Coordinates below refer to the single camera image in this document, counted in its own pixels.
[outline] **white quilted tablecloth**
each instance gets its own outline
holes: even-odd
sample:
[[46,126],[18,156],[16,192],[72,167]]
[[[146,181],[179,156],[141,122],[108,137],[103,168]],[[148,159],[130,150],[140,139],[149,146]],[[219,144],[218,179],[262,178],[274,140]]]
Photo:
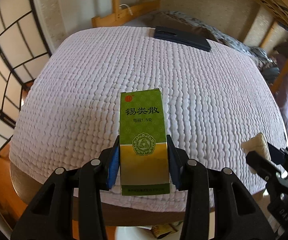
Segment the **white quilted tablecloth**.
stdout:
[[[154,39],[154,29],[96,28],[68,37],[34,82],[12,138],[10,160],[43,183],[52,171],[81,167],[111,147],[119,130],[120,92],[160,88],[167,133],[208,168],[230,167],[251,193],[264,188],[240,143],[262,132],[286,146],[279,109],[253,61],[209,41],[211,52]],[[121,196],[109,204],[184,211],[186,192]]]

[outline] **silver screw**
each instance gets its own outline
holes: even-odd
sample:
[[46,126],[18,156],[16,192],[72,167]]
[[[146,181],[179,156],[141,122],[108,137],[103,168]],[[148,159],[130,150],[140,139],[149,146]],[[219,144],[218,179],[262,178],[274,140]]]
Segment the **silver screw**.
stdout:
[[63,172],[64,172],[64,168],[62,168],[62,167],[59,167],[55,170],[56,174],[62,174]]
[[197,161],[194,160],[194,159],[189,159],[189,160],[187,161],[187,164],[188,164],[189,166],[196,166],[196,165],[197,165]]
[[230,169],[230,168],[224,168],[223,169],[224,173],[227,174],[227,175],[230,175],[233,173],[233,171]]
[[91,164],[92,164],[93,166],[100,165],[100,163],[101,163],[101,161],[100,161],[99,159],[93,159],[93,160],[91,160]]

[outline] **orange wooden floor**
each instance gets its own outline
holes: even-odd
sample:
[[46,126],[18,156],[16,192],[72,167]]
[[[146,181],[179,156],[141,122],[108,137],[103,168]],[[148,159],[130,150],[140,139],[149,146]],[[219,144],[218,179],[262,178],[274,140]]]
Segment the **orange wooden floor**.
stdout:
[[[26,208],[26,204],[15,192],[11,176],[9,162],[9,146],[0,152],[0,211],[11,226],[20,218]],[[73,237],[78,237],[78,222],[73,220]],[[114,240],[116,227],[106,227],[108,240]]]

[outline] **red circular logo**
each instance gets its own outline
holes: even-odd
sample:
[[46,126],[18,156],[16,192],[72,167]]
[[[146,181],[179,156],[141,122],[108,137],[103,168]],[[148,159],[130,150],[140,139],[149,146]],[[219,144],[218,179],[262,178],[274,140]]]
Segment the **red circular logo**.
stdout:
[[133,100],[132,96],[126,96],[126,97],[125,97],[125,101],[126,101],[126,102],[130,102],[130,101],[132,101],[132,100]]

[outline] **green and yellow box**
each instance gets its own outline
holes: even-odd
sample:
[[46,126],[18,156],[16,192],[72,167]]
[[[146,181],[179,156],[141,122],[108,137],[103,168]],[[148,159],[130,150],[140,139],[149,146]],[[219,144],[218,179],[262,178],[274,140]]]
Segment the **green and yellow box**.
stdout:
[[169,193],[164,112],[159,89],[121,93],[122,195]]

